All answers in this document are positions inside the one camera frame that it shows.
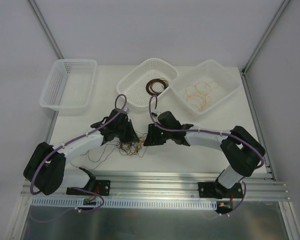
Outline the brown yellow wire ball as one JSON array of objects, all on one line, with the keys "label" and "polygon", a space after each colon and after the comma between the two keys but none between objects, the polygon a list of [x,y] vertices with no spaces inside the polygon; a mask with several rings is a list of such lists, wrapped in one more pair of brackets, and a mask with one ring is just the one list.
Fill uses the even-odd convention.
[{"label": "brown yellow wire ball", "polygon": [[147,146],[144,146],[146,138],[147,138],[147,134],[143,133],[141,135],[138,135],[139,142],[134,142],[134,143],[118,142],[115,146],[122,156],[126,156],[126,157],[137,156],[139,158],[142,158],[148,149]]}]

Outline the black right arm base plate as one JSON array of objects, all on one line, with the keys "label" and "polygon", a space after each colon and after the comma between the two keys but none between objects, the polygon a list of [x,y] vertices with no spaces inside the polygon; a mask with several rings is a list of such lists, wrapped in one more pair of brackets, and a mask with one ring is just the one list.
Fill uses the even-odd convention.
[{"label": "black right arm base plate", "polygon": [[231,188],[226,188],[218,182],[198,182],[198,194],[200,198],[235,198],[241,199],[243,197],[244,190],[240,183],[235,183]]}]

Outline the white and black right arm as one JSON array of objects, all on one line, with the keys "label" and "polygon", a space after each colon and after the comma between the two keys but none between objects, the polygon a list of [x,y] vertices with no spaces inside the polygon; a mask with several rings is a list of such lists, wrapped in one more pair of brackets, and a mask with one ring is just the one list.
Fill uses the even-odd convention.
[{"label": "white and black right arm", "polygon": [[229,165],[214,182],[205,183],[201,193],[215,199],[227,197],[235,184],[261,168],[266,150],[242,126],[231,130],[216,131],[193,124],[181,124],[170,111],[150,111],[152,123],[148,125],[144,145],[161,146],[168,140],[181,146],[200,146],[220,151]]}]

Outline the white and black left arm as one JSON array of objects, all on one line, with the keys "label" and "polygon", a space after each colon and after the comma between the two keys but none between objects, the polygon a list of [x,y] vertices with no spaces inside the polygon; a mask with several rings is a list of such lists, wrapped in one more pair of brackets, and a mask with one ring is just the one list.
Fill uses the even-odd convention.
[{"label": "white and black left arm", "polygon": [[47,142],[38,144],[27,163],[23,176],[30,187],[46,196],[59,188],[66,188],[68,195],[99,194],[101,188],[92,172],[84,167],[66,169],[66,165],[96,147],[102,147],[115,138],[123,144],[134,144],[139,138],[132,121],[124,110],[115,108],[109,116],[93,123],[87,132],[60,145]]}]

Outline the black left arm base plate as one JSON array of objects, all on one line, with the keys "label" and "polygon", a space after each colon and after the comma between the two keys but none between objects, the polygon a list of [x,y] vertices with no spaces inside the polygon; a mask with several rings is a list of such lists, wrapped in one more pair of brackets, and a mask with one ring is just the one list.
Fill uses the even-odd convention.
[{"label": "black left arm base plate", "polygon": [[81,187],[78,190],[76,187],[68,187],[66,189],[66,194],[70,196],[74,195],[90,195],[88,192],[97,193],[101,196],[109,196],[111,189],[111,181],[110,180],[97,180],[90,179],[84,187]]}]

